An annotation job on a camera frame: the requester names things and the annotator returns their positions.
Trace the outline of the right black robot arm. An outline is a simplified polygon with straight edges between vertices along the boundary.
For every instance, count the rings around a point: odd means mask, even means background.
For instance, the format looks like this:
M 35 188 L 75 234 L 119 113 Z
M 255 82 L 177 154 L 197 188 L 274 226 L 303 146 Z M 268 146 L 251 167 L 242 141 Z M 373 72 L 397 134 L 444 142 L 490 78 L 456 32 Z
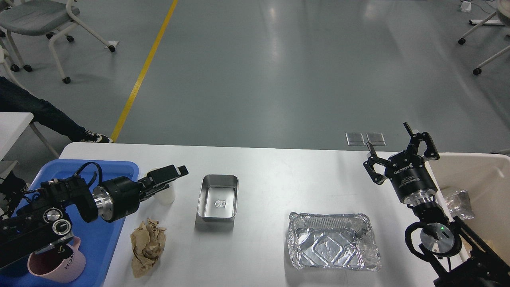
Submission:
M 509 265 L 461 218 L 449 220 L 436 202 L 438 188 L 426 169 L 427 161 L 440 158 L 432 137 L 403 125 L 407 148 L 384 159 L 368 142 L 363 166 L 377 185 L 390 180 L 399 201 L 418 218 L 405 231 L 410 253 L 432 266 L 436 287 L 508 287 Z

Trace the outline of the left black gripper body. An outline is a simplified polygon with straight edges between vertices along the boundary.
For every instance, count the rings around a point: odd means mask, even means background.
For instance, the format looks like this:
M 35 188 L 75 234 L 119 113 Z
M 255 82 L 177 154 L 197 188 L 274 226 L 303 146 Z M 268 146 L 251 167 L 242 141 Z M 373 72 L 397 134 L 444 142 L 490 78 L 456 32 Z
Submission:
M 140 202 L 151 196 L 152 187 L 148 177 L 135 182 L 122 176 L 103 181 L 93 189 L 92 196 L 99 216 L 112 223 L 136 212 Z

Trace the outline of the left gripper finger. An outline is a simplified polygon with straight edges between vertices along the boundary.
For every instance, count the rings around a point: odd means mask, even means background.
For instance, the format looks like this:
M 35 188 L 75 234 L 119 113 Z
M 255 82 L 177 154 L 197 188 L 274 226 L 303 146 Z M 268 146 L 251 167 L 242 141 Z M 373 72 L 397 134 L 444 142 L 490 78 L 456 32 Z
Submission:
M 153 187 L 162 187 L 178 178 L 186 176 L 189 171 L 185 165 L 175 167 L 174 165 L 168 165 L 148 173 L 148 178 L 151 181 Z

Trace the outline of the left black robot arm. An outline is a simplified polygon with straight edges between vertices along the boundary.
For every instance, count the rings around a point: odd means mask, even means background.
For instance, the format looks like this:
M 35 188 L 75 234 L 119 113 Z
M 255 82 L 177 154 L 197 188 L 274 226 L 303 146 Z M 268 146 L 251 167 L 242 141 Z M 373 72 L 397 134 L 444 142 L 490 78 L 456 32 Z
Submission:
M 1 220 L 1 267 L 71 241 L 72 220 L 66 208 L 75 205 L 84 222 L 101 217 L 112 223 L 133 214 L 141 202 L 189 174 L 186 166 L 168 165 L 133 181 L 125 176 L 104 180 L 97 162 L 86 162 L 70 177 L 42 182 L 37 196 Z

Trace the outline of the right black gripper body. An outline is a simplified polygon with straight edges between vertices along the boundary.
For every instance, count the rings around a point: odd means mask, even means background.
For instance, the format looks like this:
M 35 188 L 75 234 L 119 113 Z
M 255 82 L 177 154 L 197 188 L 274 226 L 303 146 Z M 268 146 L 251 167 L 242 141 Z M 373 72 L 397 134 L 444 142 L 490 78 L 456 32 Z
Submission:
M 416 196 L 435 195 L 437 187 L 425 167 L 422 156 L 410 152 L 400 152 L 388 158 L 384 175 L 390 180 L 403 204 L 413 204 Z

